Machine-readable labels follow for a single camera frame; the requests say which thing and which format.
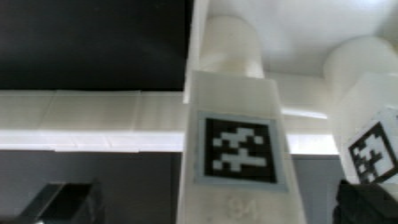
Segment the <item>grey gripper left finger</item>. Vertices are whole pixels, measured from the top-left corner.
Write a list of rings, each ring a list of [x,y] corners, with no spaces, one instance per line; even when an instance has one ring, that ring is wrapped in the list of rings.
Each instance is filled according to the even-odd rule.
[[[95,224],[95,185],[49,183],[18,216],[17,224]]]

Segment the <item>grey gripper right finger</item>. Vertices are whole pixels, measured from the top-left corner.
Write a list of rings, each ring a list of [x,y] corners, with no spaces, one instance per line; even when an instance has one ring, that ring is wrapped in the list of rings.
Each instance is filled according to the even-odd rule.
[[[333,224],[398,224],[398,184],[340,182]]]

